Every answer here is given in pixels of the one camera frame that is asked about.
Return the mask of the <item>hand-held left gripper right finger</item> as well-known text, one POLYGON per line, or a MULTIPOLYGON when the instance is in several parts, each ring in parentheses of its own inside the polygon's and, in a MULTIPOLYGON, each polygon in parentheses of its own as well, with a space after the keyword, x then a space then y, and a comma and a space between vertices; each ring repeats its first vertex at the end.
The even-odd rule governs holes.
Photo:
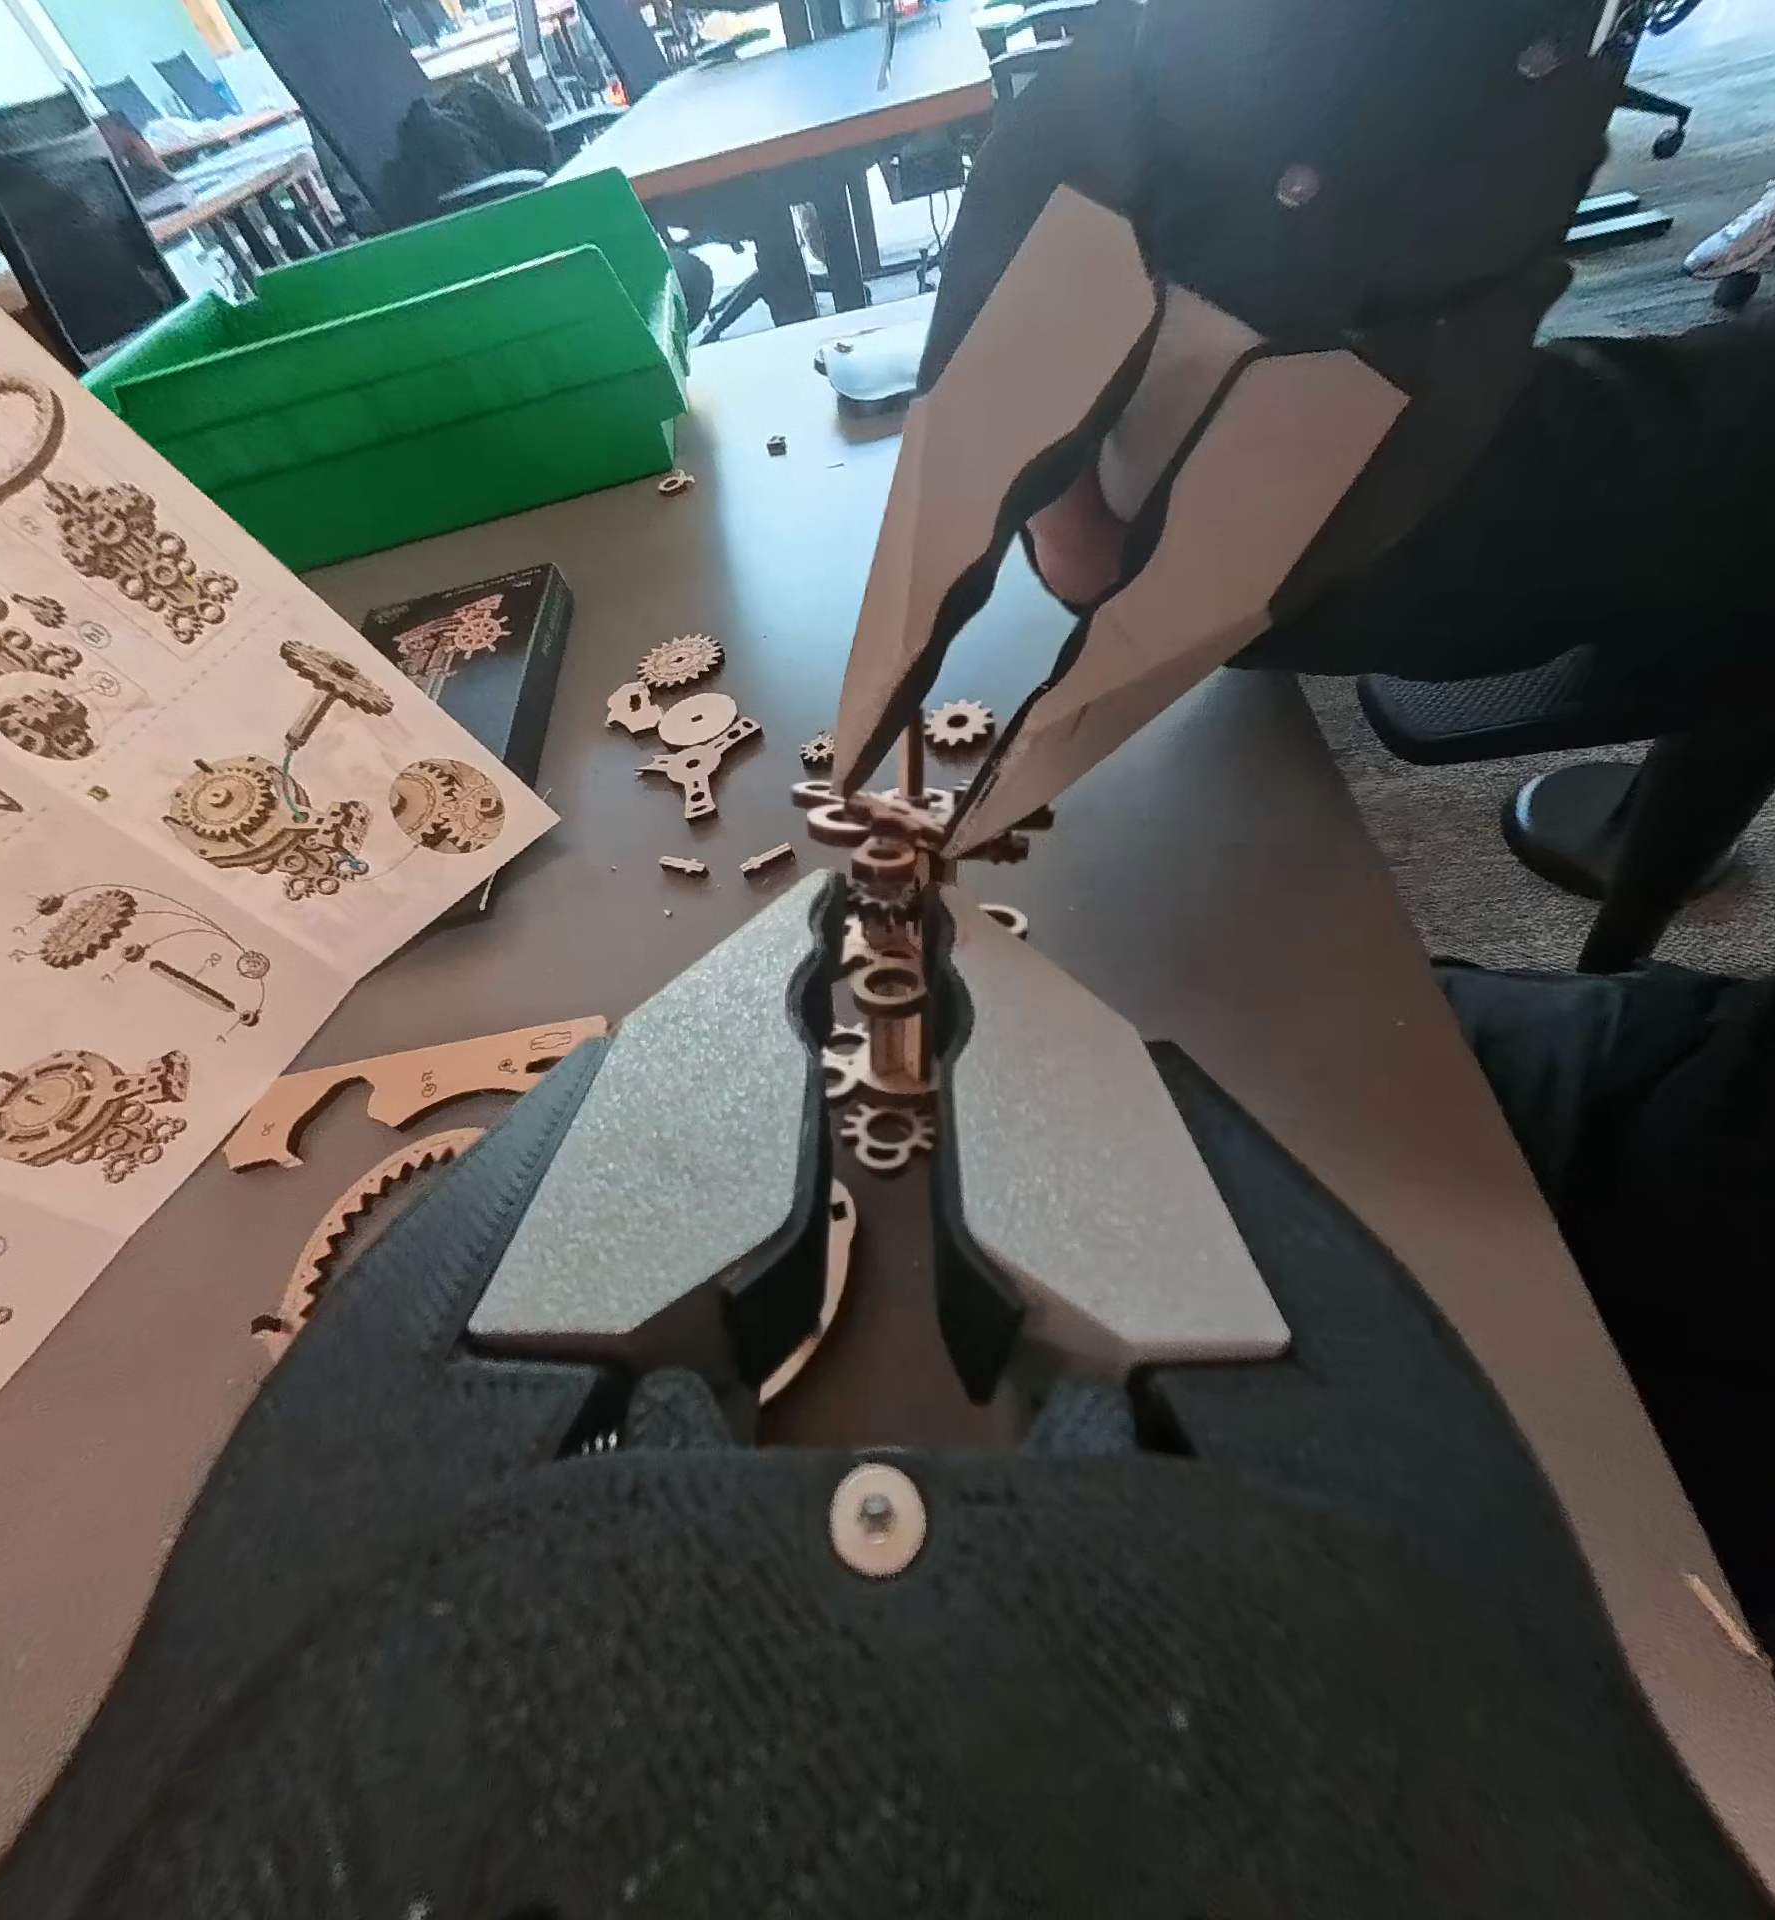
POLYGON ((1288 1319, 1137 1032, 999 925, 924 900, 936 1313, 975 1405, 1006 1374, 1253 1365, 1288 1319))

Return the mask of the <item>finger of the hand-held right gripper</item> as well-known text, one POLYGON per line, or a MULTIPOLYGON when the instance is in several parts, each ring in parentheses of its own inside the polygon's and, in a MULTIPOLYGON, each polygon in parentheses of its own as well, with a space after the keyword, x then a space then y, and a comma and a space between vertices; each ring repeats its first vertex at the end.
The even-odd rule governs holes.
POLYGON ((1270 626, 1270 600, 1406 417, 1407 393, 1351 346, 1281 351, 1188 289, 1102 472, 1168 450, 1133 532, 1150 553, 1082 617, 950 825, 950 857, 1010 830, 1270 626))
POLYGON ((1162 289, 1130 216, 1058 185, 903 417, 837 711, 838 796, 892 748, 1019 522, 1092 463, 1155 328, 1162 289))

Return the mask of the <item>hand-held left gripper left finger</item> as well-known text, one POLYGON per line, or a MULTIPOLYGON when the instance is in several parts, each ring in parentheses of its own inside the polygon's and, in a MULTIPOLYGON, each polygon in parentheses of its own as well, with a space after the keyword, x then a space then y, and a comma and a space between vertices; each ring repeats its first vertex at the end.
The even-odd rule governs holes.
POLYGON ((832 1244, 845 911, 845 878, 809 873, 619 1026, 469 1313, 478 1350, 746 1391, 801 1350, 832 1244))

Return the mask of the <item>wooden axle with gear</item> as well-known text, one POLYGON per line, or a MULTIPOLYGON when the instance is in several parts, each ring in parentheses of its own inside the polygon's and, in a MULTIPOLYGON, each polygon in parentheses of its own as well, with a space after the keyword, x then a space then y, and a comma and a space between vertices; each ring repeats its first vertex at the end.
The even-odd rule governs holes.
POLYGON ((900 785, 870 813, 870 835, 850 857, 854 911, 877 953, 850 982, 868 1021, 868 1065, 890 1096, 916 1096, 931 1079, 931 956, 924 892, 941 878, 941 840, 953 806, 924 782, 924 716, 900 743, 900 785))

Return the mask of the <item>person's right forearm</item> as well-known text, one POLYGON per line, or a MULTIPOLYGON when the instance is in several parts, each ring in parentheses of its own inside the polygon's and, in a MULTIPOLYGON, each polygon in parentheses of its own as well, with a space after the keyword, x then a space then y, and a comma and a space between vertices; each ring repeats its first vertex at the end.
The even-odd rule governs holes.
POLYGON ((1232 665, 1487 684, 1572 649, 1639 684, 1775 665, 1775 302, 1538 346, 1461 487, 1232 665))

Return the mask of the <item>black model kit box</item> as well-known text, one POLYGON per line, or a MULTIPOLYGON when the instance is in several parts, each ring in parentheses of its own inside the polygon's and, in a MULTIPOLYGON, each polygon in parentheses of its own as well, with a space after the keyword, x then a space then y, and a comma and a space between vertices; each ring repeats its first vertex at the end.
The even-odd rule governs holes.
POLYGON ((574 593, 553 564, 378 606, 360 635, 520 782, 536 775, 574 593))

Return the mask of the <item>person's right hand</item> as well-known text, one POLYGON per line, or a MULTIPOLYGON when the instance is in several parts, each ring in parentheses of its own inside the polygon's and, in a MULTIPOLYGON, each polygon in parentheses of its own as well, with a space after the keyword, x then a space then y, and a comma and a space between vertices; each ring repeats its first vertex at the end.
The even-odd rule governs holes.
POLYGON ((1042 511, 1024 518, 1029 564, 1051 600, 1090 609, 1115 593, 1141 482, 1110 448, 1042 511))

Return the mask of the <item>white black-edged object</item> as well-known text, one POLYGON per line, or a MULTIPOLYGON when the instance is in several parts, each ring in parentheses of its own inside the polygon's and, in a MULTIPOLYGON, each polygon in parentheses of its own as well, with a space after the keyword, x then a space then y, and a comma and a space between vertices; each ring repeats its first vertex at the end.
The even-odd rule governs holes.
POLYGON ((880 419, 903 410, 922 390, 924 324, 857 328, 827 341, 812 371, 827 376, 838 419, 880 419))

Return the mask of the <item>wooden sheet corner offcut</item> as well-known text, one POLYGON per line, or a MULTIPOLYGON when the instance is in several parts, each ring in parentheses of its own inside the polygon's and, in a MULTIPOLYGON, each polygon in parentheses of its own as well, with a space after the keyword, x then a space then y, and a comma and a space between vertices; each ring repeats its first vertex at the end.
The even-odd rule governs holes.
POLYGON ((408 1129, 462 1096, 526 1092, 550 1065, 583 1045, 608 1040, 604 1017, 536 1021, 483 1040, 452 1040, 435 1048, 378 1053, 343 1065, 312 1065, 279 1075, 225 1137, 225 1165, 285 1165, 291 1171, 302 1129, 343 1092, 367 1088, 367 1118, 408 1129))

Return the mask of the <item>black office chair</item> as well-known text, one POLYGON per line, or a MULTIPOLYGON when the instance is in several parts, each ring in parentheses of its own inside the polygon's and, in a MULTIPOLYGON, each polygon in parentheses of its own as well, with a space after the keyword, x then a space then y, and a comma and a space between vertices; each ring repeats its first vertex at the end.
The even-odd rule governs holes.
POLYGON ((1706 894, 1775 796, 1775 661, 1623 678, 1605 649, 1482 684, 1355 684, 1362 722, 1419 770, 1645 743, 1639 765, 1583 761, 1522 782, 1510 853, 1572 900, 1593 900, 1581 971, 1639 967, 1677 911, 1706 894))

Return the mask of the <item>grey office desk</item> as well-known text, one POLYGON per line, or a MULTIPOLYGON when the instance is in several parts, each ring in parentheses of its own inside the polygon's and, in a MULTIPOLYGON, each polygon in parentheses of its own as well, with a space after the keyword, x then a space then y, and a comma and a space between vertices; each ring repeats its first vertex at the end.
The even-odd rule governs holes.
POLYGON ((750 239, 774 324, 819 319, 794 236, 812 205, 837 314, 868 302, 850 175, 885 148, 992 105, 975 6, 936 6, 892 36, 854 29, 801 50, 682 70, 623 108, 553 179, 623 170, 658 227, 750 239))

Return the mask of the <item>printed assembly instruction sheet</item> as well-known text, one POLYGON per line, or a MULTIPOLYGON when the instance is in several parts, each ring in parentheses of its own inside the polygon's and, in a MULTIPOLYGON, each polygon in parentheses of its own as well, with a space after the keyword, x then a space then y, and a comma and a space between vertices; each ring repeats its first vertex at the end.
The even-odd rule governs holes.
POLYGON ((0 307, 0 1388, 550 825, 0 307))

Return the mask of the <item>three-armed wooden piece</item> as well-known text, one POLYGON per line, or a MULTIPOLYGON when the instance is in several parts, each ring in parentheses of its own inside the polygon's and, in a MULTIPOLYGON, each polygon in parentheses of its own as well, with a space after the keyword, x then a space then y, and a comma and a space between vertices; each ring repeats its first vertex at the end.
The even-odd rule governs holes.
POLYGON ((722 770, 722 761, 731 748, 741 748, 759 734, 763 734, 759 717, 741 716, 713 743, 693 743, 693 745, 682 745, 674 756, 654 756, 648 765, 637 770, 637 775, 663 775, 663 782, 674 782, 682 789, 682 818, 684 824, 705 824, 705 818, 716 813, 713 771, 722 770))

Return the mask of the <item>green plastic bin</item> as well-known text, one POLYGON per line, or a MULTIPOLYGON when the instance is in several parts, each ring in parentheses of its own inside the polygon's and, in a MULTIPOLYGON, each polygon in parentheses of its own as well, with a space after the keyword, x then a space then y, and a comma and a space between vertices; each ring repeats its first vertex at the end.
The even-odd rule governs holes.
POLYGON ((613 169, 321 255, 225 307, 232 346, 321 324, 408 368, 577 324, 623 368, 643 351, 631 341, 691 368, 674 259, 613 169))
POLYGON ((197 300, 85 380, 287 568, 524 513, 674 466, 682 285, 570 250, 360 307, 299 272, 197 300))

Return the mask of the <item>black background chair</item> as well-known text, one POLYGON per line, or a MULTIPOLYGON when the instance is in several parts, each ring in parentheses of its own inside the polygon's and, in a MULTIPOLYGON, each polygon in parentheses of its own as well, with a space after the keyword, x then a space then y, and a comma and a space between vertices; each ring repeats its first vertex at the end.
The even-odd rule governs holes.
POLYGON ((68 91, 0 108, 0 255, 70 376, 185 302, 102 136, 68 91))
POLYGON ((427 82, 373 0, 236 0, 316 148, 372 210, 367 236, 524 193, 553 170, 536 115, 483 82, 427 82))

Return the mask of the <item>wood splinter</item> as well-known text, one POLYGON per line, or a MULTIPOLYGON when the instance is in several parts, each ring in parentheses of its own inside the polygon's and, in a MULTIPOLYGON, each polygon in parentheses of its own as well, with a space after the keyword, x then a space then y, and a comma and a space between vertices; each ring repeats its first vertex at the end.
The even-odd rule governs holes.
POLYGON ((1738 1660, 1766 1667, 1766 1647, 1754 1634, 1754 1628, 1696 1571, 1683 1571, 1683 1586, 1704 1606, 1704 1611, 1715 1623, 1715 1632, 1724 1634, 1724 1644, 1732 1644, 1738 1660))

